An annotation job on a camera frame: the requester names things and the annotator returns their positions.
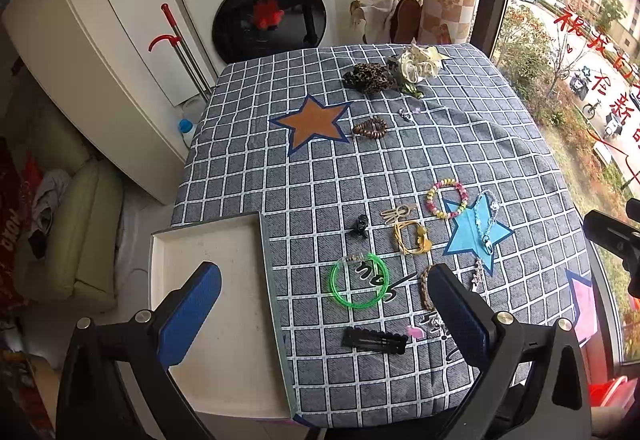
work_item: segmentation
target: pink yellow beaded bracelet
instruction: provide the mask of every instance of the pink yellow beaded bracelet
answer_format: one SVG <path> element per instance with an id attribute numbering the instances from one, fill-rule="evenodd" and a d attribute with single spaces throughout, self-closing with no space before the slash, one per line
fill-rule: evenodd
<path id="1" fill-rule="evenodd" d="M 435 206 L 435 204 L 433 203 L 433 197 L 438 189 L 441 189 L 443 187 L 450 187 L 451 185 L 454 186 L 460 193 L 461 201 L 460 206 L 455 211 L 453 211 L 452 213 L 446 213 Z M 440 219 L 451 219 L 452 217 L 459 216 L 466 209 L 466 203 L 468 201 L 469 195 L 466 193 L 464 185 L 453 178 L 445 178 L 444 180 L 440 180 L 427 191 L 427 209 L 431 214 L 433 214 L 433 216 L 437 216 Z"/>

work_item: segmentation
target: red toy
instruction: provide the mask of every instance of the red toy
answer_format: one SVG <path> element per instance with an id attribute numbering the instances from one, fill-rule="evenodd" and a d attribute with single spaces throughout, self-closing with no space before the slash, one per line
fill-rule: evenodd
<path id="1" fill-rule="evenodd" d="M 259 30 L 275 28 L 280 24 L 284 10 L 276 0 L 259 0 L 254 4 L 254 25 Z"/>

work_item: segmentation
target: blue star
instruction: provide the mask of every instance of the blue star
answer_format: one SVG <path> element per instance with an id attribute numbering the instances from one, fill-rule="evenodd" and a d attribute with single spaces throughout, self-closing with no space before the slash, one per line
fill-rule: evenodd
<path id="1" fill-rule="evenodd" d="M 443 201 L 445 206 L 444 210 L 447 212 L 455 211 L 460 205 L 458 201 Z M 482 243 L 480 235 L 478 234 L 478 227 L 476 227 L 476 211 L 474 210 L 474 206 L 477 204 L 478 218 L 481 221 L 480 227 L 482 231 L 484 232 L 489 226 L 489 219 L 491 218 L 489 200 L 486 195 L 483 195 L 482 198 L 476 200 L 473 205 L 468 205 L 462 214 L 452 220 L 454 227 L 453 234 L 444 249 L 444 255 L 473 252 L 476 257 L 482 260 L 482 264 L 484 264 L 484 268 L 489 275 L 493 275 L 494 255 L 486 251 L 484 243 Z M 511 234 L 513 234 L 513 230 L 496 221 L 489 231 L 489 239 L 495 246 Z"/>

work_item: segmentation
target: sofa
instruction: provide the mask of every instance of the sofa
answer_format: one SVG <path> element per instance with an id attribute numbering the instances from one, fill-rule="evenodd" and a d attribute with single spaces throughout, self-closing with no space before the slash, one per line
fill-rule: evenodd
<path id="1" fill-rule="evenodd" d="M 40 89 L 27 70 L 0 121 L 22 171 L 31 156 L 38 169 L 64 169 L 71 181 L 56 210 L 46 254 L 36 259 L 22 226 L 14 258 L 14 289 L 31 301 L 68 301 L 86 312 L 116 304 L 114 258 L 122 209 L 120 172 L 89 144 Z"/>

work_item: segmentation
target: floor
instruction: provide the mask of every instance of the floor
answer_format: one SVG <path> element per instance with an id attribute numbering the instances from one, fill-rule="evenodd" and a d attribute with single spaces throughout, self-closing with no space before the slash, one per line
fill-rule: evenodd
<path id="1" fill-rule="evenodd" d="M 161 205 L 137 185 L 126 185 L 114 266 L 118 304 L 104 314 L 90 315 L 97 323 L 127 321 L 138 310 L 148 308 L 150 235 L 169 227 L 172 210 L 171 206 Z M 70 310 L 63 302 L 28 306 L 20 315 L 26 349 L 31 354 L 47 359 L 53 369 L 60 372 L 71 334 L 76 322 L 83 316 L 84 314 Z M 142 398 L 129 365 L 120 363 L 120 370 L 147 433 L 162 440 L 164 436 Z M 203 416 L 202 419 L 217 440 L 302 440 L 308 431 L 306 427 L 296 424 L 222 416 Z"/>

